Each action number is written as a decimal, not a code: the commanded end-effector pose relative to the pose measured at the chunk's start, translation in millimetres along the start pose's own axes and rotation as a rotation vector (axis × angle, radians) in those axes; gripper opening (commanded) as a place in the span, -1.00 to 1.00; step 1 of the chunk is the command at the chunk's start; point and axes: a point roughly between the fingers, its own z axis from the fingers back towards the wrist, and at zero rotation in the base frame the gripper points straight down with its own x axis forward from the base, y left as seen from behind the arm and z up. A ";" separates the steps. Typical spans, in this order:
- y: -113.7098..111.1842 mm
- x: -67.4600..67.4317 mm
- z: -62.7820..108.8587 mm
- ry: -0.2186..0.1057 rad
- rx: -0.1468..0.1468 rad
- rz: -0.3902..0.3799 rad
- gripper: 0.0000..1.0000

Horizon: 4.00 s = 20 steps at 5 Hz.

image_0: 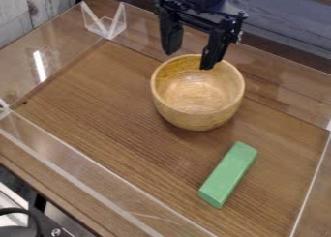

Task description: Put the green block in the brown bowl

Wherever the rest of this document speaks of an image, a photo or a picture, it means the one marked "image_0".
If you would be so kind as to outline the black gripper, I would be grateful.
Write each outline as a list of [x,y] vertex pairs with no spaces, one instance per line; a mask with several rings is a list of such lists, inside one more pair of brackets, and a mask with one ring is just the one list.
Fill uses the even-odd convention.
[[223,60],[229,43],[237,43],[241,39],[247,12],[229,0],[158,0],[156,12],[162,48],[167,55],[182,48],[183,25],[211,33],[201,60],[201,69],[211,70]]

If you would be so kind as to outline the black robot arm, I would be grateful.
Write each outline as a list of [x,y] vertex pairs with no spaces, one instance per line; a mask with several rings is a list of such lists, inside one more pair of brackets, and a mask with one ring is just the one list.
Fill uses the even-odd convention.
[[162,48],[172,55],[183,46],[184,26],[209,34],[202,51],[201,70],[211,70],[223,61],[230,44],[242,38],[249,17],[229,0],[158,0],[156,14]]

